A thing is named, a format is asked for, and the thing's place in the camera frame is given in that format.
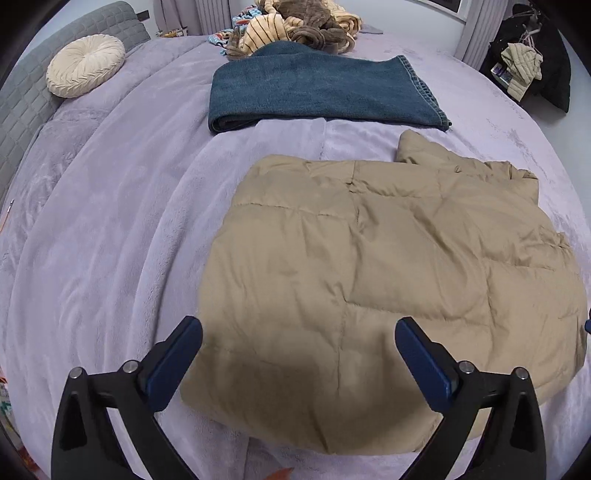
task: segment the pleated cushion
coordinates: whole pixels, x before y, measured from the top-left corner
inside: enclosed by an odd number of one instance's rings
[[[68,43],[47,68],[47,89],[75,98],[110,79],[125,61],[123,42],[111,35],[90,35]]]

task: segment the tan down jacket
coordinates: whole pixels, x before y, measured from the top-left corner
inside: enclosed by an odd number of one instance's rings
[[[184,402],[281,444],[416,450],[440,415],[394,345],[404,316],[481,370],[526,367],[541,403],[569,383],[586,295],[535,176],[412,131],[397,160],[273,155],[251,168],[203,274]]]

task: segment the gray curtain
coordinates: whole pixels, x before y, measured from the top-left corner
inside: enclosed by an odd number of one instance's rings
[[[478,70],[499,31],[509,0],[472,0],[455,58]]]
[[[187,27],[189,35],[211,35],[232,26],[229,0],[154,0],[162,32]]]

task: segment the hanging clothes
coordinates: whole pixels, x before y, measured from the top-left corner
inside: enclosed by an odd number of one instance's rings
[[[542,79],[544,59],[533,47],[523,43],[509,43],[501,57],[512,76],[507,93],[520,102],[531,82]]]
[[[528,5],[514,5],[514,17],[503,20],[486,59],[480,68],[480,73],[498,85],[491,70],[497,63],[504,64],[502,52],[509,43],[519,43],[529,24],[534,11]],[[533,33],[535,49],[544,61],[541,64],[541,80],[533,80],[525,97],[541,95],[554,106],[568,112],[570,105],[570,59],[562,37],[554,24],[544,15],[539,16],[540,31]]]

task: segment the bedsheet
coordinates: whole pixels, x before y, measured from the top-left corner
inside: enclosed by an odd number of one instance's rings
[[[459,155],[509,160],[538,176],[539,205],[573,245],[591,299],[591,232],[533,120],[478,72],[420,44],[360,34],[347,55],[398,54],[453,123],[448,132],[421,134]],[[10,187],[7,199],[15,203],[0,235],[0,364],[23,442],[47,473],[68,371],[111,371],[142,358],[196,311],[209,246],[256,160],[395,158],[403,125],[270,119],[213,135],[209,89],[226,61],[206,37],[140,45],[108,82],[62,104]],[[549,480],[570,466],[591,434],[589,356],[569,387],[543,406]],[[391,479],[415,457],[335,457],[268,445],[200,416],[178,392],[158,421],[203,479],[261,480],[282,466],[295,467],[295,480]],[[113,422],[130,464],[149,478],[116,414]],[[466,445],[450,478],[475,446]]]

